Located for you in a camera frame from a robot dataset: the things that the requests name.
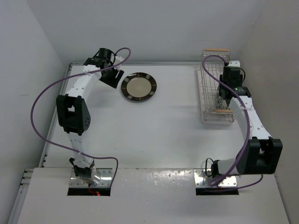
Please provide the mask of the blue floral plate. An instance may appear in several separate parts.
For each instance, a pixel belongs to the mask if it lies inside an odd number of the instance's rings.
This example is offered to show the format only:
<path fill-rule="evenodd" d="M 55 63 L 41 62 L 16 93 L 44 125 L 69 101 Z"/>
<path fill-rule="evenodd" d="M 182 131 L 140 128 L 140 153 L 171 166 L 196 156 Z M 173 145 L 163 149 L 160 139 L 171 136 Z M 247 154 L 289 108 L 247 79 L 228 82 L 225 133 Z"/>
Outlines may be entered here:
<path fill-rule="evenodd" d="M 222 110 L 229 109 L 226 101 L 220 96 L 220 86 L 218 86 L 218 88 L 217 88 L 216 109 L 222 109 Z"/>

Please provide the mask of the black rimmed patterned plate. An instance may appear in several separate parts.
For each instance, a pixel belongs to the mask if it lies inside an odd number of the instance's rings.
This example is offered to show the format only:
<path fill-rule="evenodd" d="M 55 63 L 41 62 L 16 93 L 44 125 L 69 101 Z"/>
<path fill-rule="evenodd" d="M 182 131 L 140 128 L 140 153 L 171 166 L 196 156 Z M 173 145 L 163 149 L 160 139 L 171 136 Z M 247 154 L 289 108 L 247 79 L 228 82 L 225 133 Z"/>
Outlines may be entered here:
<path fill-rule="evenodd" d="M 149 100 L 156 91 L 156 80 L 153 76 L 144 72 L 129 74 L 121 83 L 121 92 L 124 98 L 134 103 Z"/>

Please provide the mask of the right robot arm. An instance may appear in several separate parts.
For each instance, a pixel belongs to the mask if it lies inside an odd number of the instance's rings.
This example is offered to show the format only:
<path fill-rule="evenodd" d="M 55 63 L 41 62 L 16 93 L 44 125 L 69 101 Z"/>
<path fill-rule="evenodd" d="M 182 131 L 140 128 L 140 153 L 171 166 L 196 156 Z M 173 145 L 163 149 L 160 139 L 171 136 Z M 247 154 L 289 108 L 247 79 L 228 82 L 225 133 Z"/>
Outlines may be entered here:
<path fill-rule="evenodd" d="M 253 107 L 251 93 L 242 85 L 241 69 L 224 66 L 219 79 L 219 95 L 233 112 L 244 144 L 235 158 L 215 160 L 211 165 L 214 186 L 229 175 L 271 175 L 275 173 L 283 149 L 280 139 L 265 129 Z"/>

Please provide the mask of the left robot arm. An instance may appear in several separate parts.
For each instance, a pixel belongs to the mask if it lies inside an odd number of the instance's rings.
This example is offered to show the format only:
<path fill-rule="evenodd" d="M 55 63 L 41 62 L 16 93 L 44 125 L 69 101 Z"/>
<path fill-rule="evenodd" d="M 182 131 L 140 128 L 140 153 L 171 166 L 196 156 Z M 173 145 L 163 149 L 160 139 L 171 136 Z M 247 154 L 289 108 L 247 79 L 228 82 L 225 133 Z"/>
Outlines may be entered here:
<path fill-rule="evenodd" d="M 116 88 L 123 71 L 118 62 L 123 60 L 113 51 L 100 48 L 98 52 L 86 60 L 83 75 L 64 94 L 56 98 L 59 125 L 67 133 L 71 147 L 75 150 L 70 158 L 76 177 L 83 182 L 95 186 L 100 181 L 94 159 L 87 157 L 87 130 L 91 124 L 91 115 L 86 105 L 91 90 L 98 81 Z"/>

